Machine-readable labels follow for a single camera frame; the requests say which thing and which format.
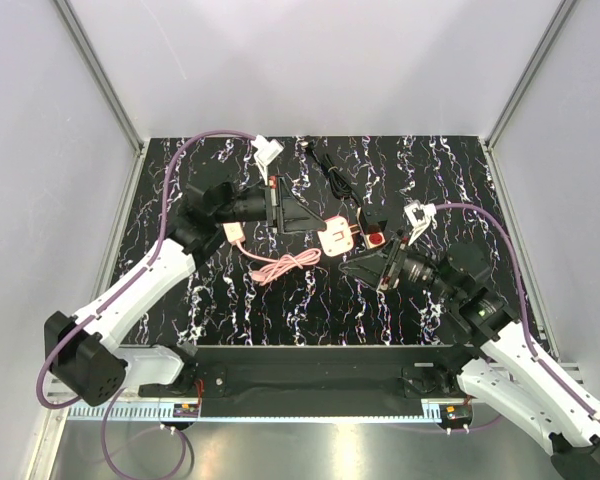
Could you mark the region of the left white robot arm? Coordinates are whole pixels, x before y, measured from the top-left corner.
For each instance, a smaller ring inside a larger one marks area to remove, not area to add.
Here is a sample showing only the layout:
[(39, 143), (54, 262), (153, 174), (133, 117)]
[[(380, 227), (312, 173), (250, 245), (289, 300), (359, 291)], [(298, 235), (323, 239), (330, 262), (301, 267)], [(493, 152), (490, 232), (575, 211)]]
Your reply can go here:
[(237, 190), (223, 182), (189, 185), (177, 214), (148, 253), (109, 290), (72, 315), (44, 325), (51, 373), (90, 406), (123, 388), (163, 385), (176, 396), (195, 386), (192, 354), (177, 346), (125, 347), (131, 328), (169, 290), (203, 268), (226, 242), (229, 223), (263, 222), (278, 233), (323, 231), (326, 222), (303, 205), (281, 176)]

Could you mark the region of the beige red power strip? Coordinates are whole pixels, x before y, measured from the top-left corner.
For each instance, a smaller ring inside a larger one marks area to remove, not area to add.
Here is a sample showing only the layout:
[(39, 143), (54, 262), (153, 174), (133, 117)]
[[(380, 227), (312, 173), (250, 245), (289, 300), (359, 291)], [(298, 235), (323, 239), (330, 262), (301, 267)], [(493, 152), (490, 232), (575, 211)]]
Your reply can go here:
[(383, 232), (366, 234), (365, 232), (363, 232), (361, 230), (361, 227), (360, 227), (361, 238), (362, 238), (363, 244), (365, 246), (364, 251), (382, 247), (384, 244), (386, 244), (387, 242), (392, 240), (393, 238), (387, 237), (385, 230)]

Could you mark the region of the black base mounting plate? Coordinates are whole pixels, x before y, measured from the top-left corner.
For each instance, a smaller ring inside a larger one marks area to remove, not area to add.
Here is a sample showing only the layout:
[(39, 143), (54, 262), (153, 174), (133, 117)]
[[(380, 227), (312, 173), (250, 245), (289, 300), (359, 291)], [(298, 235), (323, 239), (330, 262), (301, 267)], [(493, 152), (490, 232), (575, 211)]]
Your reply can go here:
[(184, 398), (244, 393), (370, 392), (402, 398), (454, 396), (455, 376), (479, 353), (471, 346), (202, 346), (172, 385), (139, 388), (142, 397)]

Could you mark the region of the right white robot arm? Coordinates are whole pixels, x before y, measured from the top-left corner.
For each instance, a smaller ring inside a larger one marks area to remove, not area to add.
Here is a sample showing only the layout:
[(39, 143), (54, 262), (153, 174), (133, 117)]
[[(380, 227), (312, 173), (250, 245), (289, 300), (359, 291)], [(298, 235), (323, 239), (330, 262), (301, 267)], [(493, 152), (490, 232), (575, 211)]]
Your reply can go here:
[(526, 337), (520, 316), (487, 284), (478, 247), (456, 243), (434, 261), (394, 238), (339, 269), (378, 291), (413, 286), (439, 295), (438, 335), (451, 353), (433, 367), (435, 389), (492, 407), (543, 448), (562, 478), (600, 479), (600, 401)]

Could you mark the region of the black smart plug adapter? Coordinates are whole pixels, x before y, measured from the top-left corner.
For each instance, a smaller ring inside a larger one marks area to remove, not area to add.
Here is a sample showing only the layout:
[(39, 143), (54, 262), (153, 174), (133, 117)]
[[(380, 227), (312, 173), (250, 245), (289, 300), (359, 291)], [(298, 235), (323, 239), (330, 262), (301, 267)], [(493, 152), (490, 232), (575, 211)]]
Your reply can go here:
[(388, 219), (381, 209), (366, 206), (359, 209), (358, 222), (363, 232), (371, 234), (383, 232)]

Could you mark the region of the pink plug adapter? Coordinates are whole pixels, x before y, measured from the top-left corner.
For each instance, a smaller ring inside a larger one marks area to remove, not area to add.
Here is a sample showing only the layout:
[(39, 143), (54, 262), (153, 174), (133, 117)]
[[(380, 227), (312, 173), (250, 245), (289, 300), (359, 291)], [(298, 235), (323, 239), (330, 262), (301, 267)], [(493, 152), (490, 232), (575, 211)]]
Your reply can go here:
[(355, 235), (360, 232), (357, 224), (351, 225), (342, 216), (334, 216), (325, 221), (326, 229), (318, 231), (318, 239), (323, 253), (336, 257), (350, 252), (355, 246)]

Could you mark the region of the white pink power strip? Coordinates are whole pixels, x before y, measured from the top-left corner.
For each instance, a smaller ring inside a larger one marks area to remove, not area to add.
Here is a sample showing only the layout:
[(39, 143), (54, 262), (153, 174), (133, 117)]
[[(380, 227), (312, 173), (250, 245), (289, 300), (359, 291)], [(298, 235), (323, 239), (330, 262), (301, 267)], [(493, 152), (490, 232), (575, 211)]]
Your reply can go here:
[(240, 222), (223, 223), (222, 227), (231, 245), (238, 245), (245, 241), (246, 237)]

